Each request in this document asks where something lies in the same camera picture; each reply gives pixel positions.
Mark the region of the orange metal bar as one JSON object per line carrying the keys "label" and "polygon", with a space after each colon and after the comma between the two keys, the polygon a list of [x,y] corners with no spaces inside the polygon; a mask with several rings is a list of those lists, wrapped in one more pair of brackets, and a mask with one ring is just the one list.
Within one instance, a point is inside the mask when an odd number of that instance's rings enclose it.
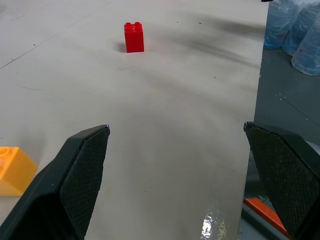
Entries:
{"label": "orange metal bar", "polygon": [[282,224],[277,213],[264,204],[261,200],[258,198],[245,198],[243,203],[289,240],[293,240]]}

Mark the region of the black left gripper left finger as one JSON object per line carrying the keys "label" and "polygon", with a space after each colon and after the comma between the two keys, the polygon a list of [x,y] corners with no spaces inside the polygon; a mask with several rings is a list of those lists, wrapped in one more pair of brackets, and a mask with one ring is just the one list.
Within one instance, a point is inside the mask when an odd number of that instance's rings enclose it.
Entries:
{"label": "black left gripper left finger", "polygon": [[109,136],[104,124],[69,137],[0,225],[0,240],[84,240]]}

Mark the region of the yellow toy brick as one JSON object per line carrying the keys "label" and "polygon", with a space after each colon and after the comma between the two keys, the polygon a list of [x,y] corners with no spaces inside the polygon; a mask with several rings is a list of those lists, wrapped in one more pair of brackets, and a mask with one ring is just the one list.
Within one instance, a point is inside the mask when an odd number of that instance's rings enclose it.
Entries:
{"label": "yellow toy brick", "polygon": [[22,196],[38,166],[16,146],[0,146],[0,196]]}

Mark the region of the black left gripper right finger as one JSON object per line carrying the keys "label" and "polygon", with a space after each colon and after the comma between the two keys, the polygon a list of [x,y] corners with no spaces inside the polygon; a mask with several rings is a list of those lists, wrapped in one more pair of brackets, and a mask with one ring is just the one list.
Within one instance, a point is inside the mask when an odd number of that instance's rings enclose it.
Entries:
{"label": "black left gripper right finger", "polygon": [[292,240],[320,240],[320,154],[300,135],[246,122],[266,194]]}

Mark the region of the red toy brick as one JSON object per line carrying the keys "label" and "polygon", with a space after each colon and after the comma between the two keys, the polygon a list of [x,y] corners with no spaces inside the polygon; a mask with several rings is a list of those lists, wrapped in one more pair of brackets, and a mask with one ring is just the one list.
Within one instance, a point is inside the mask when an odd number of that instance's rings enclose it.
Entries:
{"label": "red toy brick", "polygon": [[140,22],[124,24],[124,38],[127,53],[144,52],[144,32]]}

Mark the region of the blue plastic-wrapped water jug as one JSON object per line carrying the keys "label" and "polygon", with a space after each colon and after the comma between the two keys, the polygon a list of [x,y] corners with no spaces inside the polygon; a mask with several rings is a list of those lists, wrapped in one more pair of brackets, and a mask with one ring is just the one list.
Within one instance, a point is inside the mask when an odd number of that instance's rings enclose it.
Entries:
{"label": "blue plastic-wrapped water jug", "polygon": [[283,44],[298,11],[295,0],[270,0],[265,27],[265,49],[278,49]]}
{"label": "blue plastic-wrapped water jug", "polygon": [[301,73],[320,76],[320,18],[308,30],[291,63]]}
{"label": "blue plastic-wrapped water jug", "polygon": [[284,52],[293,56],[309,29],[320,15],[320,0],[296,0],[297,12],[282,44]]}

